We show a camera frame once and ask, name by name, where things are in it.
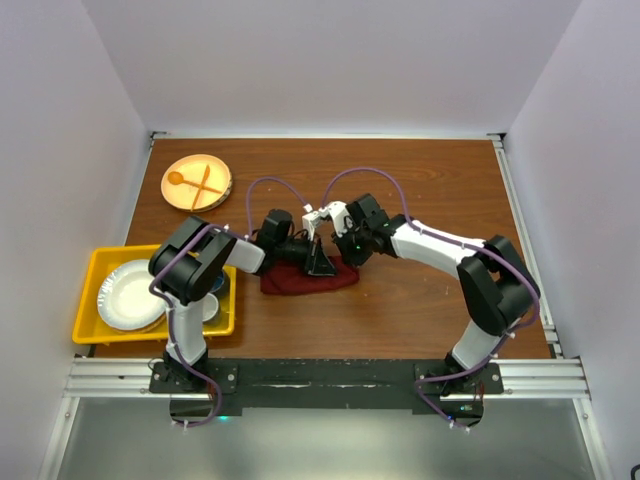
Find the dark red cloth napkin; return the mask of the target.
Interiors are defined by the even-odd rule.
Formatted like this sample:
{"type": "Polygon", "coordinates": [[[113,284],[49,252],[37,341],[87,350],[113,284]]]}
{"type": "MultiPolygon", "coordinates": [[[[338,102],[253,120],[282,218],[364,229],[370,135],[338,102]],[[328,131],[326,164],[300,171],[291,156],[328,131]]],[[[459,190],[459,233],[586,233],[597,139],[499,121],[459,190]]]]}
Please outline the dark red cloth napkin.
{"type": "Polygon", "coordinates": [[[359,282],[357,268],[346,265],[340,256],[330,256],[335,276],[311,276],[288,261],[278,261],[260,277],[260,290],[265,295],[299,296],[346,288],[359,282]]]}

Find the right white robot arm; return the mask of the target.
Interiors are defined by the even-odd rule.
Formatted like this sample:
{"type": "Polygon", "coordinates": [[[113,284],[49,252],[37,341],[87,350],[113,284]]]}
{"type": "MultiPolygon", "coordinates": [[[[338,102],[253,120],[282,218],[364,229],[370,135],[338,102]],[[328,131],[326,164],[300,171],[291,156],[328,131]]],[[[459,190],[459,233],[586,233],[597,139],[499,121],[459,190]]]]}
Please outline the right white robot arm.
{"type": "Polygon", "coordinates": [[[483,369],[523,325],[528,311],[538,314],[540,291],[510,240],[452,235],[417,221],[408,212],[390,217],[377,200],[364,194],[326,206],[334,224],[334,243],[343,260],[362,265],[376,252],[415,261],[459,281],[469,323],[445,359],[445,372],[416,381],[469,392],[483,369]]]}

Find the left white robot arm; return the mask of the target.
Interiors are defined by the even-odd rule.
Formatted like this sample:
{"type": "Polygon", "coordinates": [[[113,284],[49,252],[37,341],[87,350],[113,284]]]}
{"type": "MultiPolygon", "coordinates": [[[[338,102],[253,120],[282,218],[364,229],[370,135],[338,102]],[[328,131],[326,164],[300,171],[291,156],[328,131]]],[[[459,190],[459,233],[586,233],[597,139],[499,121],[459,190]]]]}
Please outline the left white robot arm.
{"type": "Polygon", "coordinates": [[[152,255],[150,292],[166,302],[169,339],[154,375],[177,391],[213,393],[203,333],[204,299],[228,265],[262,276],[276,264],[292,264],[305,277],[334,278],[338,269],[321,240],[295,234],[292,215],[271,210],[253,238],[188,217],[152,255]]]}

